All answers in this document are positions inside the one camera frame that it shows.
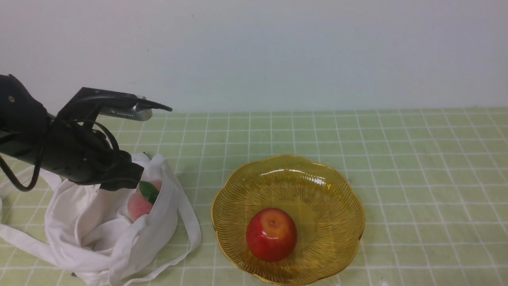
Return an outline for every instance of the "apple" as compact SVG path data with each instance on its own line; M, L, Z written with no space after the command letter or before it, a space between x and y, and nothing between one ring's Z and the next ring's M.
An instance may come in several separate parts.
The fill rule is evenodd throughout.
M127 202L127 212L133 222L151 212L161 187L162 181L140 182Z
M252 218L245 238L255 257L266 262L277 262L295 250L298 236L291 216L281 209L268 208Z

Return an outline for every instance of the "pink peach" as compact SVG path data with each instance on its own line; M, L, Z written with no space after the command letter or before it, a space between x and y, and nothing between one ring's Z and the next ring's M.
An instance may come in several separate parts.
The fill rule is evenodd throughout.
M162 181L150 181L150 183L152 183L159 192L161 191ZM138 220L141 216L149 214L152 207L153 205L147 201L145 197L143 197L139 187L136 189L136 192L131 195L129 201L127 202L127 212L133 222Z

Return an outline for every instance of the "table surface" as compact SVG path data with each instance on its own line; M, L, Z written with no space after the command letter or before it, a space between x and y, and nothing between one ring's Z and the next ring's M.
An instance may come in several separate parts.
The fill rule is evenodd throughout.
M194 205L202 245L155 285L263 285L218 249L210 206L240 166L297 154L345 175L367 224L354 261L315 285L508 285L508 108L160 114L101 118L128 152L163 154ZM27 167L8 160L15 171ZM2 223L46 241L44 183L4 200ZM184 253L182 225L138 276ZM0 240L1 285L84 285Z

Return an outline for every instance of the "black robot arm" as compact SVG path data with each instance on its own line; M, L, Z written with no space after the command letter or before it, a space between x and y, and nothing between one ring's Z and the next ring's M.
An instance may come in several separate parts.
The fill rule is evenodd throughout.
M78 185L136 188L143 167L132 163L96 119L103 114L144 121L153 108L172 111L133 94L82 88L53 116L14 76L0 75L0 153L33 165L34 175L23 186L1 157L0 167L21 191L33 189L41 168Z

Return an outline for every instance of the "amber bowl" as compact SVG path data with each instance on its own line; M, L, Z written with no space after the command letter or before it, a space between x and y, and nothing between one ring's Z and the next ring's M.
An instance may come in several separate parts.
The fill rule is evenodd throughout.
M245 231L256 213L279 208L295 221L298 243L280 262L264 262L247 247ZM282 155L236 170L212 205L222 253L234 265L276 285L305 285L335 275L355 258L365 210L335 169Z

